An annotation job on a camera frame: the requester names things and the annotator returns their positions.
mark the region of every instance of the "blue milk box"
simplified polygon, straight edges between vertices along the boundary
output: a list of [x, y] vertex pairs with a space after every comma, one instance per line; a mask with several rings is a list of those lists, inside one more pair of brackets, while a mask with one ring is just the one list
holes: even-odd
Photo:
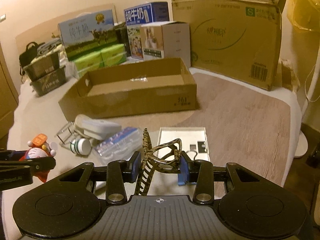
[[58, 24], [68, 60], [117, 42], [112, 10], [86, 14]]
[[169, 21], [167, 2], [152, 2], [124, 10], [131, 56], [143, 59], [140, 26], [145, 23]]

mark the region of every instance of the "yellow plastic bag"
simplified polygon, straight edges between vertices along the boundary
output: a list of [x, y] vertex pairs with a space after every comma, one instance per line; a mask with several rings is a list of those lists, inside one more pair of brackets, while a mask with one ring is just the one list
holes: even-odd
[[302, 30], [320, 32], [320, 0], [289, 0], [287, 16]]

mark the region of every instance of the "barcode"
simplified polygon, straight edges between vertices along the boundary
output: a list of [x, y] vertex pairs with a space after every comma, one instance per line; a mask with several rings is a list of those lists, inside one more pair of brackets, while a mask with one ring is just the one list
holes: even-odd
[[264, 67], [252, 65], [250, 77], [265, 82], [268, 70]]

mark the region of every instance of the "toy figurine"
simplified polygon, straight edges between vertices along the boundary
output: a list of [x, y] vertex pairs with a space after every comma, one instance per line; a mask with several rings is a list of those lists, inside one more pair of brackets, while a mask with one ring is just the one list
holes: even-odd
[[[25, 159], [41, 158], [41, 157], [54, 157], [57, 152], [58, 146], [55, 142], [47, 143], [47, 136], [43, 133], [38, 134], [32, 141], [28, 141], [28, 146], [31, 149], [27, 150], [25, 155], [19, 161]], [[46, 182], [49, 171], [38, 171], [34, 176], [38, 177], [42, 182]]]

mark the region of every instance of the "wood grain table mat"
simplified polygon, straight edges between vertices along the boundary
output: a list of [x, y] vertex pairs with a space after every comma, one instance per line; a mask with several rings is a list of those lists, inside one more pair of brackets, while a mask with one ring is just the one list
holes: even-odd
[[[114, 118], [123, 127], [205, 127], [210, 160], [215, 166], [236, 162], [281, 184], [290, 137], [290, 106], [247, 87], [206, 74], [197, 83], [196, 111]], [[223, 196], [221, 183], [215, 195]]]

